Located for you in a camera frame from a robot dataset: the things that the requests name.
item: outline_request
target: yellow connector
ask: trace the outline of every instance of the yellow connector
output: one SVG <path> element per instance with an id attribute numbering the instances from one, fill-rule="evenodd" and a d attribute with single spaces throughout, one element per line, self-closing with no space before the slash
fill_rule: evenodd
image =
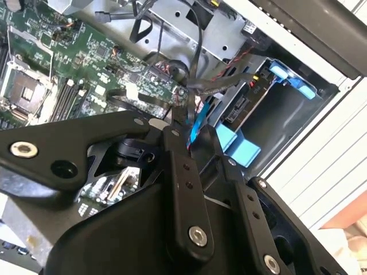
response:
<path id="1" fill-rule="evenodd" d="M 215 5 L 215 7 L 219 7 L 219 2 L 217 0 L 212 0 L 212 4 Z"/>

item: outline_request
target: connector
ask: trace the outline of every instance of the connector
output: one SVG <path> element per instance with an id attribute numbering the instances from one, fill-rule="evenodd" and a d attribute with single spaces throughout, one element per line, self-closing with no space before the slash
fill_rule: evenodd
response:
<path id="1" fill-rule="evenodd" d="M 100 23 L 109 23 L 111 22 L 111 14 L 105 13 L 104 11 L 96 11 L 95 12 L 96 20 Z"/>
<path id="2" fill-rule="evenodd" d="M 220 2 L 219 0 L 211 0 L 212 5 L 215 7 L 219 7 Z"/>

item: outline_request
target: blue plastic tab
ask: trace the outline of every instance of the blue plastic tab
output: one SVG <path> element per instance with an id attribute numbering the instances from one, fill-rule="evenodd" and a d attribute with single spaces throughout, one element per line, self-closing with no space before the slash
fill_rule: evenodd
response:
<path id="1" fill-rule="evenodd" d="M 199 134 L 199 130 L 201 128 L 201 124 L 203 123 L 204 119 L 206 118 L 206 113 L 208 113 L 210 105 L 206 102 L 196 118 L 194 123 L 193 129 L 190 135 L 190 142 L 193 143 L 196 140 L 197 135 Z"/>
<path id="2" fill-rule="evenodd" d="M 216 130 L 220 145 L 223 149 L 223 152 L 225 152 L 228 147 L 235 141 L 235 139 L 237 138 L 237 134 L 228 129 L 223 124 L 218 124 Z"/>
<path id="3" fill-rule="evenodd" d="M 316 93 L 312 91 L 311 88 L 301 79 L 295 77 L 288 79 L 288 81 L 292 85 L 292 87 L 303 93 L 304 96 L 306 96 L 308 99 L 311 100 L 316 96 Z"/>
<path id="4" fill-rule="evenodd" d="M 280 65 L 278 62 L 273 61 L 269 70 L 277 76 L 276 82 L 283 82 L 284 80 L 287 80 L 291 86 L 298 91 L 300 91 L 304 96 L 306 96 L 308 99 L 313 99 L 316 96 L 316 91 L 311 88 L 308 84 L 306 84 L 302 79 L 300 79 L 298 76 L 294 76 L 295 73 L 289 70 L 289 68 L 284 67 L 283 65 Z"/>
<path id="5" fill-rule="evenodd" d="M 269 70 L 270 72 L 278 76 L 281 80 L 285 80 L 289 77 L 289 74 L 287 73 L 288 70 L 276 61 L 273 61 Z"/>
<path id="6" fill-rule="evenodd" d="M 226 154 L 248 168 L 260 152 L 261 148 L 245 139 L 243 133 L 239 131 L 237 139 L 232 143 Z"/>

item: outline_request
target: screw head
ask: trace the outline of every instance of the screw head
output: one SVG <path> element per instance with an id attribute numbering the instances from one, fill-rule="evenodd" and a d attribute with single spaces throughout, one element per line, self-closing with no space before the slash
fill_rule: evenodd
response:
<path id="1" fill-rule="evenodd" d="M 175 136 L 179 136 L 179 132 L 177 132 L 176 130 L 172 130 L 171 132 L 172 132 L 172 134 L 174 134 Z"/>
<path id="2" fill-rule="evenodd" d="M 10 146 L 10 152 L 19 158 L 30 159 L 38 154 L 38 148 L 29 142 L 15 142 Z"/>
<path id="3" fill-rule="evenodd" d="M 189 237 L 190 240 L 200 246 L 201 248 L 204 247 L 208 243 L 208 238 L 203 229 L 198 226 L 190 227 L 189 229 Z"/>
<path id="4" fill-rule="evenodd" d="M 144 122 L 141 119 L 134 119 L 134 122 L 139 124 L 139 125 L 144 125 Z"/>
<path id="5" fill-rule="evenodd" d="M 186 184 L 186 187 L 187 187 L 188 189 L 192 189 L 192 188 L 194 188 L 194 186 L 193 186 L 193 184 L 192 184 L 191 182 L 186 182 L 185 184 Z"/>
<path id="6" fill-rule="evenodd" d="M 271 257 L 270 255 L 265 255 L 264 262 L 265 262 L 267 268 L 271 271 L 271 273 L 273 273 L 275 275 L 280 274 L 280 266 L 279 266 L 278 262 L 275 261 L 275 259 L 273 257 Z"/>
<path id="7" fill-rule="evenodd" d="M 228 159 L 228 162 L 229 162 L 229 164 L 230 164 L 230 165 L 232 165 L 232 166 L 236 166 L 236 165 L 237 165 L 237 163 L 235 162 L 235 160 L 234 160 L 234 159 Z"/>
<path id="8" fill-rule="evenodd" d="M 259 185 L 262 187 L 262 188 L 266 188 L 267 185 L 266 185 L 266 182 L 263 181 L 263 180 L 259 180 Z"/>

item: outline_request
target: red cable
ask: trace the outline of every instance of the red cable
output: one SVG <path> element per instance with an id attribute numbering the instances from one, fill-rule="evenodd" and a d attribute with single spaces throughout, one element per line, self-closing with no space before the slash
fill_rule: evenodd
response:
<path id="1" fill-rule="evenodd" d="M 253 47 L 249 48 L 248 50 L 244 51 L 241 55 L 237 56 L 235 59 L 233 59 L 226 67 L 224 70 L 222 70 L 217 76 L 214 76 L 212 78 L 212 81 L 216 81 L 218 78 L 222 77 L 224 75 L 224 73 L 230 68 L 232 67 L 235 63 L 239 62 L 246 54 L 248 54 L 251 50 L 253 49 Z"/>

